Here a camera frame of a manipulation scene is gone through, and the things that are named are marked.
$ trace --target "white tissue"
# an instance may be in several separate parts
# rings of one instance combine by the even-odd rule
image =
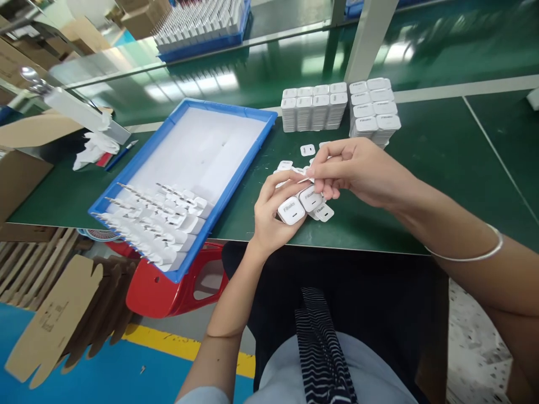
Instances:
[[[88,163],[99,161],[105,153],[117,154],[120,150],[118,143],[100,132],[88,132],[84,137],[90,140],[84,144],[84,150],[77,154],[73,171],[83,168]]]

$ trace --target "blue plastic tray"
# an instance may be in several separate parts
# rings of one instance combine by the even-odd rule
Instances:
[[[213,226],[217,223],[217,220],[219,219],[221,213],[223,212],[226,204],[229,202],[230,198],[232,197],[232,194],[236,190],[238,184],[240,183],[241,179],[247,172],[247,169],[252,163],[254,157],[258,153],[258,150],[260,150],[262,143],[264,142],[268,133],[270,132],[270,129],[273,126],[275,119],[277,118],[276,112],[261,111],[259,109],[254,109],[254,108],[237,107],[235,105],[218,104],[218,103],[213,103],[209,101],[200,101],[200,100],[189,99],[189,98],[184,99],[180,103],[180,105],[178,105],[176,109],[170,114],[170,116],[164,121],[163,125],[161,125],[161,127],[144,144],[144,146],[133,157],[133,159],[129,162],[129,164],[114,179],[114,181],[111,182],[111,184],[108,186],[105,192],[99,197],[99,199],[88,210],[88,213],[90,214],[92,212],[104,213],[107,211],[107,208],[109,207],[110,202],[106,200],[105,197],[107,196],[109,198],[115,198],[120,193],[120,191],[122,190],[122,187],[119,186],[117,183],[118,182],[124,183],[124,184],[129,183],[133,175],[136,174],[137,170],[155,151],[159,143],[161,143],[161,141],[163,141],[163,139],[166,138],[166,136],[170,133],[170,131],[174,128],[174,126],[182,119],[182,116],[186,113],[186,111],[189,108],[206,109],[208,111],[221,112],[224,114],[231,114],[231,115],[236,115],[236,116],[245,117],[245,118],[252,118],[258,121],[265,122],[266,124],[263,130],[261,131],[261,133],[258,135],[253,146],[249,149],[249,151],[247,152],[247,154],[241,161],[238,169],[236,170],[232,179],[229,181],[225,190],[222,192],[221,196],[219,197],[218,202],[215,204],[209,217],[206,219],[204,226],[200,230],[200,234],[197,235],[197,239],[195,240],[193,246],[187,253],[187,256],[182,262],[182,264],[179,266],[179,268],[175,270],[171,268],[170,271],[164,272],[167,278],[169,278],[171,281],[175,283],[180,282],[183,276],[187,273],[187,271],[189,270],[189,267],[193,263],[193,260],[197,256],[198,251],[202,248],[204,241],[208,238],[208,235],[213,229]],[[104,223],[101,220],[99,221],[101,222],[101,224],[107,227],[106,223]]]
[[[170,63],[180,59],[185,59],[241,44],[245,35],[245,29],[247,28],[247,20],[250,10],[251,0],[245,0],[245,8],[241,18],[240,30],[237,34],[221,36],[220,38],[210,39],[206,42],[200,42],[188,47],[174,49],[170,52],[160,53],[157,55],[157,57],[163,62]]]

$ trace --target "yellow floor line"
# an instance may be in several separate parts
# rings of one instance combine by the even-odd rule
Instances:
[[[122,339],[190,361],[195,360],[200,348],[200,342],[194,339],[137,324],[129,324]],[[237,357],[236,374],[253,379],[254,365],[254,355],[240,352]]]

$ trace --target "red stool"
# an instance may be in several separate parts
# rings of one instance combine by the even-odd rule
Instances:
[[[127,292],[126,303],[130,310],[152,318],[164,318],[187,313],[215,303],[221,297],[229,279],[223,271],[219,291],[213,296],[197,300],[194,297],[197,278],[210,261],[221,260],[223,246],[204,243],[180,283],[173,283],[159,269],[143,259],[137,267]]]

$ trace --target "silver bangle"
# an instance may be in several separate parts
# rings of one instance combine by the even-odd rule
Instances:
[[[474,262],[474,261],[482,261],[484,259],[487,259],[487,258],[490,258],[492,257],[494,254],[496,254],[498,251],[501,250],[501,248],[503,247],[504,245],[504,235],[502,233],[499,232],[499,230],[494,227],[494,226],[491,226],[490,224],[487,223],[487,226],[489,226],[492,230],[494,230],[494,232],[496,233],[496,235],[498,236],[498,245],[496,247],[494,247],[494,249],[490,252],[487,252],[486,254],[483,254],[483,255],[480,255],[479,257],[475,257],[475,258],[449,258],[449,257],[445,257],[443,255],[440,255],[440,254],[436,254],[434,251],[431,251],[427,246],[424,246],[427,251],[429,253],[431,253],[432,255],[436,255],[437,257],[439,258],[443,258],[447,261],[453,261],[453,262]]]

